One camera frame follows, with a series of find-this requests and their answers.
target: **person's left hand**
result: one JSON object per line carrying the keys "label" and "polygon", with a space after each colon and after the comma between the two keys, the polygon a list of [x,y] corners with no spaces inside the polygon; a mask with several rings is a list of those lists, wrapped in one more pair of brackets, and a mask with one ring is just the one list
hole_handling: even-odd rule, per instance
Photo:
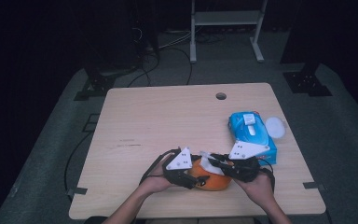
{"label": "person's left hand", "polygon": [[168,155],[167,158],[160,161],[156,167],[153,169],[152,172],[148,175],[148,178],[142,182],[142,184],[139,186],[140,188],[143,188],[149,193],[157,193],[162,192],[163,190],[176,186],[174,184],[171,184],[165,177],[162,172],[162,163],[164,163],[170,156]]}

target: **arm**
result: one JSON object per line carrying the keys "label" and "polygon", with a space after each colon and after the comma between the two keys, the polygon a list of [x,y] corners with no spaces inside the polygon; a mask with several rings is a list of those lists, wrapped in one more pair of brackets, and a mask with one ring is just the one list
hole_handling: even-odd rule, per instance
{"label": "arm", "polygon": [[234,180],[246,192],[249,198],[266,212],[272,223],[292,223],[276,202],[269,177],[266,174],[259,173],[257,178],[249,183]]}
{"label": "arm", "polygon": [[162,176],[162,163],[163,161],[156,166],[150,173],[150,176],[136,188],[127,200],[103,224],[131,223],[147,197],[173,186],[173,184]]}

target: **table hole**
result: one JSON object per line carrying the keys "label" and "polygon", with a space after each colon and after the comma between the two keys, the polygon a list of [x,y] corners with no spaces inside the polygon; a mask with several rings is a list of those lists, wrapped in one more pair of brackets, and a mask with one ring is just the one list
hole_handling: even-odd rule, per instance
{"label": "table hole", "polygon": [[227,96],[226,96],[226,94],[223,93],[223,92],[218,92],[218,93],[216,94],[216,98],[217,98],[218,100],[226,100]]}

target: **wooden table top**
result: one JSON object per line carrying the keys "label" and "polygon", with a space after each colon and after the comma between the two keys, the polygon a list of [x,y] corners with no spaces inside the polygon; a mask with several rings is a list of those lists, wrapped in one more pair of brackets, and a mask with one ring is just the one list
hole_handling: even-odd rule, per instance
{"label": "wooden table top", "polygon": [[[225,100],[218,100],[223,93]],[[275,139],[275,197],[288,215],[321,214],[324,201],[268,83],[112,89],[107,93],[69,216],[110,216],[136,189],[158,155],[173,148],[229,153],[234,140],[227,123],[234,112],[278,117],[286,135]],[[146,199],[138,218],[251,217],[265,215],[231,182],[221,191],[170,188]]]}

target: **dark background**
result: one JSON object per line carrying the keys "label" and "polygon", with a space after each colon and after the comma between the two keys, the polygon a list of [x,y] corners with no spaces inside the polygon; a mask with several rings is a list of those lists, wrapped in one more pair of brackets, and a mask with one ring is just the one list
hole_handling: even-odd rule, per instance
{"label": "dark background", "polygon": [[[139,12],[145,2],[0,0],[0,205],[83,62],[136,63],[140,47],[133,44],[131,27],[155,22],[159,32],[189,29],[189,0],[149,1],[155,3],[155,18]],[[205,10],[260,5],[197,2]],[[282,63],[317,59],[338,73],[358,102],[358,1],[269,0],[263,30],[289,29]]]}

